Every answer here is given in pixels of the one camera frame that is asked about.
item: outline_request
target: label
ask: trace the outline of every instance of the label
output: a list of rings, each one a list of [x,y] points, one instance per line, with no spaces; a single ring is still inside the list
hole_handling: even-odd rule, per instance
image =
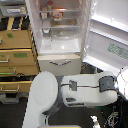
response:
[[[128,50],[121,48],[120,46],[117,46],[115,44],[110,43],[108,52],[111,52],[121,58],[128,59]]]
[[[1,57],[6,57],[5,55],[0,55]]]
[[[13,53],[15,58],[25,58],[27,57],[27,53]]]
[[[10,67],[9,69],[13,69],[12,67]]]
[[[20,9],[7,9],[8,13],[20,13]]]
[[[7,36],[8,36],[8,38],[13,38],[12,33],[8,33]]]

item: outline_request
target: door shelf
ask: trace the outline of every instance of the door shelf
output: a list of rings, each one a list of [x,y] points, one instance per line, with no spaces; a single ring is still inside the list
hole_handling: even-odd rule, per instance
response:
[[[117,22],[115,19],[108,19],[100,15],[93,15],[91,19],[112,26],[114,28],[120,29],[122,31],[128,32],[128,25]]]

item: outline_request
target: shelf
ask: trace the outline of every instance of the shelf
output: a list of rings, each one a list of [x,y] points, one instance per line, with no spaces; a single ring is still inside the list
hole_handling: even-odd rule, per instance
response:
[[[45,28],[79,28],[76,19],[63,19],[61,21],[54,21],[52,19],[47,19],[42,21],[42,29]]]
[[[62,20],[68,20],[68,19],[77,19],[77,16],[63,16]],[[52,17],[47,17],[46,19],[42,20],[54,20],[53,16]]]
[[[120,29],[122,31],[128,32],[128,25],[117,22],[114,19],[108,19],[108,18],[100,16],[100,15],[93,15],[91,17],[91,19],[98,21],[98,22],[101,22],[103,24],[115,27],[115,28]]]
[[[49,12],[79,12],[80,9],[78,8],[72,8],[72,9],[53,9],[51,11],[39,11],[39,13],[49,13]]]

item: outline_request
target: floor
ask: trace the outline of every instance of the floor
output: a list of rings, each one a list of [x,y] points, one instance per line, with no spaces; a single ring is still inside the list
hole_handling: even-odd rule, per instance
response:
[[[18,104],[0,103],[0,128],[21,128],[26,110],[27,98],[20,98]],[[67,108],[62,105],[61,109],[51,115],[49,124],[51,125],[79,125],[82,128],[92,128],[93,122],[91,115],[98,117],[99,123],[103,128],[105,118],[99,109],[94,108]]]

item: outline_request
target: refrigerator door handle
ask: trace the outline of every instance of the refrigerator door handle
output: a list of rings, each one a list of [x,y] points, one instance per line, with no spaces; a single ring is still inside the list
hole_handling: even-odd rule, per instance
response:
[[[71,60],[66,61],[66,62],[64,62],[64,63],[57,63],[57,62],[53,62],[53,61],[51,61],[51,62],[49,62],[49,63],[54,64],[54,65],[58,65],[58,66],[62,66],[62,65],[68,64],[68,63],[70,63],[70,62],[71,62]]]

